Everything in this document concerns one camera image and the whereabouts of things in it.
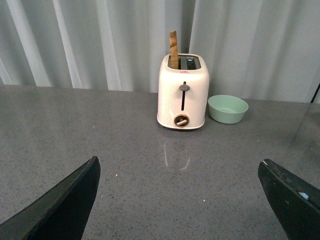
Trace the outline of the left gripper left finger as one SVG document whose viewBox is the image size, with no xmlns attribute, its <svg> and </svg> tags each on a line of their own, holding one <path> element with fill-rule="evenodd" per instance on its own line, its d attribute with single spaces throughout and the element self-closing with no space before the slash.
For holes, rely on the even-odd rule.
<svg viewBox="0 0 320 240">
<path fill-rule="evenodd" d="M 80 240 L 96 199 L 101 166 L 94 156 L 0 225 L 2 240 Z"/>
</svg>

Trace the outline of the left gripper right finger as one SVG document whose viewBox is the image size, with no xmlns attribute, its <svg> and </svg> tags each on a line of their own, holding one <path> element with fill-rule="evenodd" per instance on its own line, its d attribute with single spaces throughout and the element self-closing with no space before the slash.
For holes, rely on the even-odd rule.
<svg viewBox="0 0 320 240">
<path fill-rule="evenodd" d="M 270 159 L 258 166 L 266 198 L 289 240 L 320 238 L 320 190 Z"/>
</svg>

